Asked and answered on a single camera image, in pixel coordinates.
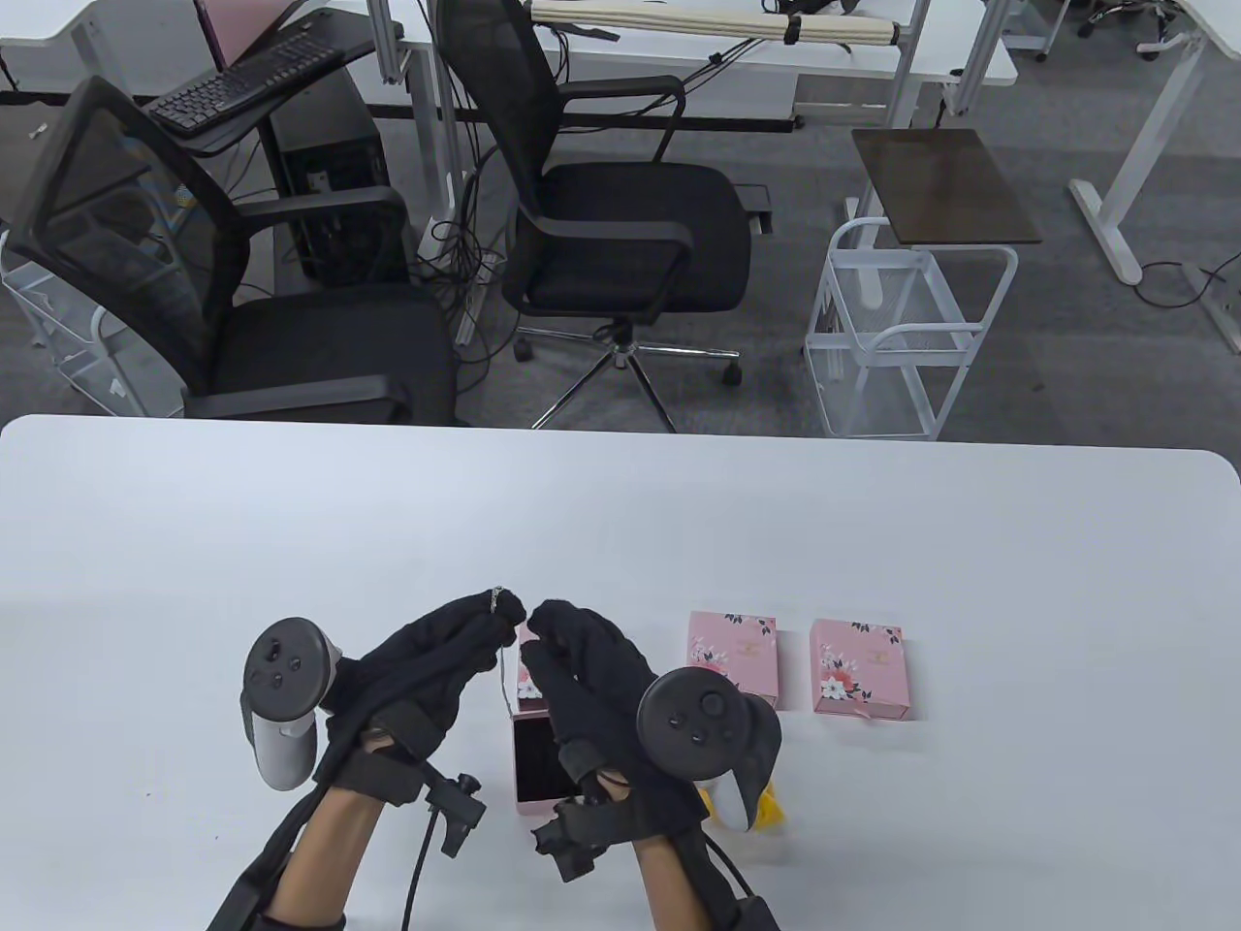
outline black glove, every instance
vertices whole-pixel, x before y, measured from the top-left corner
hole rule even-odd
[[[535,608],[530,631],[539,639],[521,644],[521,662],[547,701],[561,747],[585,742],[593,772],[624,776],[656,833],[701,824],[707,811],[697,789],[655,767],[638,740],[638,703],[655,680],[638,648],[611,621],[567,601]]]
[[[372,722],[382,726],[385,715],[408,709],[408,703],[417,706],[413,715],[421,713],[431,726],[422,730],[416,747],[396,746],[383,755],[419,763],[439,746],[457,720],[465,683],[495,668],[499,650],[513,644],[525,621],[526,611],[513,592],[500,590],[494,613],[491,601],[493,590],[458,598],[406,624],[361,659],[340,659],[320,703],[331,717],[316,780],[333,781],[361,730]]]

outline mesh chair back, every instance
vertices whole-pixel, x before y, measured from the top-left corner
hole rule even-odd
[[[441,0],[436,43],[486,120],[521,202],[537,210],[563,106],[530,16],[517,0]]]
[[[128,324],[192,392],[249,259],[211,176],[117,88],[92,77],[47,140],[11,247]]]

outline computer tower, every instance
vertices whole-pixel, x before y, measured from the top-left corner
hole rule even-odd
[[[379,128],[345,68],[276,110],[272,128],[295,195],[388,184]],[[295,223],[293,237],[303,273],[325,288],[361,284],[376,261],[372,281],[410,281],[403,242],[381,257],[380,225],[365,212]]]

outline wire basket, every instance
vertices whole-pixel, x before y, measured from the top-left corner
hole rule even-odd
[[[830,437],[936,439],[1016,274],[1016,252],[1006,246],[841,248],[844,237],[862,226],[887,226],[887,218],[859,217],[833,235],[805,336],[824,430]],[[979,323],[962,314],[937,251],[1004,257]],[[923,367],[957,370],[938,410]]]
[[[94,300],[35,262],[9,268],[0,233],[0,281],[51,355],[52,366],[108,413],[175,417],[181,379],[145,340]]]

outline black keyboard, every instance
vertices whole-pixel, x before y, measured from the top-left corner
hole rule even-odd
[[[344,57],[343,50],[299,29],[227,71],[161,97],[151,106],[150,114],[176,135],[197,135],[256,101],[304,82],[310,74],[330,71]]]

